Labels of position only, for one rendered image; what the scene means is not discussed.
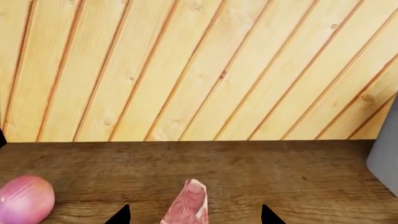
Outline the red onion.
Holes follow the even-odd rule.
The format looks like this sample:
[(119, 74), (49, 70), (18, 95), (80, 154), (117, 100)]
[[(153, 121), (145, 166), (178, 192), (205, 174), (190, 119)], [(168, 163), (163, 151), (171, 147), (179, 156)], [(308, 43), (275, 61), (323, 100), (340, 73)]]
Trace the red onion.
[(0, 189), (0, 224), (39, 224), (54, 205), (49, 182), (34, 175), (17, 177)]

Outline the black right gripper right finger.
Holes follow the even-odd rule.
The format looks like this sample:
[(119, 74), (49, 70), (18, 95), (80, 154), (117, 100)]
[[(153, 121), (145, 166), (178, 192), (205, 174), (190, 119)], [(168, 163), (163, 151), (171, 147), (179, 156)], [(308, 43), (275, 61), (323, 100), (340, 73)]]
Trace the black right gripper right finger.
[(261, 222), (262, 224), (286, 224), (265, 204), (262, 205)]

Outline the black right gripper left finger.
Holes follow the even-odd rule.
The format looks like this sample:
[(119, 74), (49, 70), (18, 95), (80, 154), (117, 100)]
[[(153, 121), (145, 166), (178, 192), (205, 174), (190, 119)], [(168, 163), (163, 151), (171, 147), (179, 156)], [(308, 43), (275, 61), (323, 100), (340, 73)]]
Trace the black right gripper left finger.
[(111, 218), (109, 218), (104, 224), (130, 224), (131, 213), (129, 205), (123, 206), (118, 212), (116, 212)]

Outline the raw steak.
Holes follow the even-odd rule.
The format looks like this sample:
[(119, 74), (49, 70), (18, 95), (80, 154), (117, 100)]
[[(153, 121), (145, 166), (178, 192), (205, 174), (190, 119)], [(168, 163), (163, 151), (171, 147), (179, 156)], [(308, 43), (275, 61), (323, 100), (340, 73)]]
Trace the raw steak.
[(186, 180), (160, 224), (209, 224), (206, 186), (196, 179)]

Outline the grey appliance body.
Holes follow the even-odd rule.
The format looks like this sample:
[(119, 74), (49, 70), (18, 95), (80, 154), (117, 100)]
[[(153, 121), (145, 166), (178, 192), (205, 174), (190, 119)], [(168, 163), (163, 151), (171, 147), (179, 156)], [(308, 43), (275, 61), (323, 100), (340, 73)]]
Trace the grey appliance body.
[(370, 150), (366, 165), (398, 197), (398, 93)]

